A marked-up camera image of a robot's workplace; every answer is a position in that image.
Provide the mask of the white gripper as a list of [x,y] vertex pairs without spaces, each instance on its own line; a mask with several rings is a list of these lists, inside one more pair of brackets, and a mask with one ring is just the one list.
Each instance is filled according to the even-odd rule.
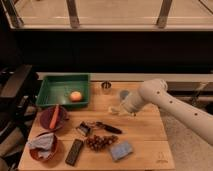
[[[120,100],[121,109],[128,114],[135,116],[141,108],[145,105],[145,101],[138,92],[130,92],[124,99]],[[121,110],[119,107],[110,106],[108,112],[112,115],[120,115]]]

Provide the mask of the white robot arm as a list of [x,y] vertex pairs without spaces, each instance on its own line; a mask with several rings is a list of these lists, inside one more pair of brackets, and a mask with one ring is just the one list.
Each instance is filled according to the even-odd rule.
[[213,116],[171,96],[167,90],[168,85],[163,79],[143,81],[136,90],[128,92],[126,96],[122,91],[120,103],[110,106],[108,111],[111,114],[135,116],[146,104],[152,103],[170,113],[213,146]]

